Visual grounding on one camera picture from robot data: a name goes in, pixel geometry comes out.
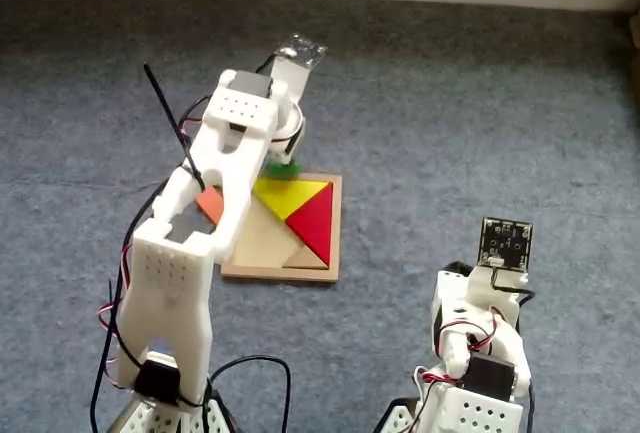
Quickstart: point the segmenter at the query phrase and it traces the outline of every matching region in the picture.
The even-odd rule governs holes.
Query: red triangle piece
[[[285,220],[287,226],[327,265],[331,256],[332,207],[333,183],[329,183]]]

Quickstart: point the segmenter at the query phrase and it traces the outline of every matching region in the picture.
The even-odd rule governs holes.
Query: tangram puzzle
[[[292,180],[261,177],[223,276],[335,282],[340,261],[342,179],[302,174]],[[207,189],[197,198],[213,222],[224,201]]]

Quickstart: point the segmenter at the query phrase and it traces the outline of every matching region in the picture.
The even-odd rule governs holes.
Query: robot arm
[[[431,315],[440,363],[414,375],[420,398],[388,410],[376,433],[519,431],[515,400],[529,390],[531,372],[517,298],[531,293],[524,286],[532,233],[528,223],[485,218],[477,266],[438,272]]]
[[[293,66],[298,66],[298,53],[314,48],[321,51],[317,63],[324,48],[300,36],[289,43],[293,49],[285,52],[288,56],[282,48],[274,54],[272,76],[235,70],[220,76],[189,148],[192,162],[185,160],[172,172],[153,202],[153,217],[133,234],[131,280],[118,314],[117,381],[143,400],[159,400],[159,411],[171,424],[179,415],[192,414],[193,405],[204,397],[212,342],[213,266],[232,253],[265,158],[288,163],[304,132],[298,100],[309,67],[301,71]],[[178,242],[168,237],[172,220],[201,189],[191,164],[205,187],[222,187],[224,211],[215,231],[194,231]],[[168,344],[171,356],[148,351],[158,339]]]

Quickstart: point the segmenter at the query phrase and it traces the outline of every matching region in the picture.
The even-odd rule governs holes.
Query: yellow triangle piece
[[[284,268],[310,268],[314,270],[327,270],[329,267],[324,264],[311,249],[304,245],[285,261]]]
[[[258,178],[253,194],[281,220],[313,198],[329,183],[326,181],[275,180]]]

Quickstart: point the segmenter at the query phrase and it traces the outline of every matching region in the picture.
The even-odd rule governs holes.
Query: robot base
[[[242,433],[215,390],[207,406],[207,419],[210,433]],[[204,431],[201,409],[189,415],[134,396],[111,425],[108,433],[203,433]]]
[[[431,395],[421,421],[415,427],[416,432],[516,433],[520,428],[523,408],[516,403],[456,387],[437,388]],[[414,420],[410,412],[420,409],[421,404],[417,399],[395,400],[389,405],[374,433],[409,433],[408,428]]]

